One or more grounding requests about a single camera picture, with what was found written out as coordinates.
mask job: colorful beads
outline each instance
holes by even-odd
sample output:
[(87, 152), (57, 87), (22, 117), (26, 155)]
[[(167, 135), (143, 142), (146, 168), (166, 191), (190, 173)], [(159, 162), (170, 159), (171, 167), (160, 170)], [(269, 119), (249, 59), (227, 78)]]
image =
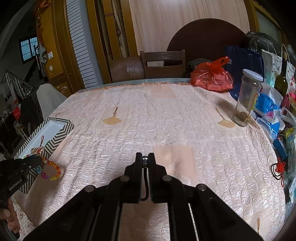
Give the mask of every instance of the colorful beads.
[(36, 168), (35, 168), (35, 171), (36, 171), (38, 174), (41, 173), (41, 172), (42, 172), (42, 168), (41, 168), (41, 166), (36, 167)]
[(53, 176), (53, 177), (49, 177), (45, 172), (42, 172), (42, 173), (41, 173), (42, 178), (43, 178), (43, 179), (50, 180), (50, 181), (55, 181), (55, 180), (57, 180), (57, 179), (60, 177), (60, 175), (61, 175), (61, 170), (60, 170), (60, 168), (59, 168), (59, 167), (58, 167), (53, 161), (46, 160), (46, 163), (47, 163), (48, 165), (53, 166), (53, 167), (57, 170), (57, 175), (55, 175), (55, 176)]
[(40, 147), (34, 147), (34, 148), (32, 148), (32, 150), (31, 150), (31, 154), (33, 155), (33, 154), (37, 154), (37, 155), (40, 155), (42, 152), (43, 152), (43, 150), (44, 150), (44, 147), (43, 146), (40, 146)]
[(27, 158), (27, 157), (29, 157), (29, 156), (32, 156), (32, 154), (25, 155), (25, 156), (23, 157), (23, 159), (24, 159), (24, 158)]

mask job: table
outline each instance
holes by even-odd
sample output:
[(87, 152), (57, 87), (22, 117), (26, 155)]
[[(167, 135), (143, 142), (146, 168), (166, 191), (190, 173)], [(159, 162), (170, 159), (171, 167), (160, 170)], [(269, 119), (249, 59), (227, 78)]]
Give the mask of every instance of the table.
[[(28, 218), (35, 226), (41, 224), (86, 185), (106, 185), (123, 175), (136, 152), (155, 152), (168, 174), (188, 185), (205, 183), (255, 230), (259, 218), (260, 235), (272, 240), (284, 223), (285, 200), (280, 182), (269, 171), (276, 156), (260, 126), (254, 120), (244, 128), (218, 124), (215, 107), (226, 119), (235, 108), (228, 93), (192, 87), (188, 79), (152, 81), (180, 84), (142, 80), (104, 86), (70, 96), (52, 113), (74, 124), (52, 156), (64, 173), (55, 182), (38, 176), (28, 195), (15, 194)], [(115, 106), (123, 121), (107, 128), (102, 119)], [(173, 153), (171, 163), (161, 157), (163, 147)], [(182, 150), (191, 150), (192, 161), (185, 163), (184, 153), (177, 156)], [(122, 223), (123, 239), (169, 240), (165, 204), (125, 204)]]

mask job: glass jar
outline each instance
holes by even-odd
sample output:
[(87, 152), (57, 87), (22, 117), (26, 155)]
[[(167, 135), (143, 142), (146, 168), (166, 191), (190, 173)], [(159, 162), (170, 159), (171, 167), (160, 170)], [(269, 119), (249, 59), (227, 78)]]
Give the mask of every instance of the glass jar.
[(248, 69), (243, 69), (242, 73), (242, 84), (233, 113), (233, 121), (239, 126), (245, 127), (250, 123), (258, 93), (262, 87), (263, 77)]

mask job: chair backrest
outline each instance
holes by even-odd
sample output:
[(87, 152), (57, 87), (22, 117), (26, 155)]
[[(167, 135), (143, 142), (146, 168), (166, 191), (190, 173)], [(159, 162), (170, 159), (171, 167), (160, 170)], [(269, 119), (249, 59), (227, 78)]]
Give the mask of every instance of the chair backrest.
[(121, 58), (110, 61), (112, 82), (145, 79), (140, 56)]
[[(185, 74), (185, 50), (165, 52), (140, 52), (146, 79), (182, 78)], [(147, 66), (147, 62), (180, 61), (182, 64), (173, 66)]]

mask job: hand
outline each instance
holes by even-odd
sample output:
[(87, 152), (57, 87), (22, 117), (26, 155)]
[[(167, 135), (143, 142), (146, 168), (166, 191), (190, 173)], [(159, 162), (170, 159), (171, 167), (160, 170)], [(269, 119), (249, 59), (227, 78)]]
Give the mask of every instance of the hand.
[(0, 208), (0, 219), (6, 219), (7, 227), (15, 234), (20, 231), (20, 223), (17, 218), (17, 213), (13, 208), (11, 198), (8, 199), (7, 209)]

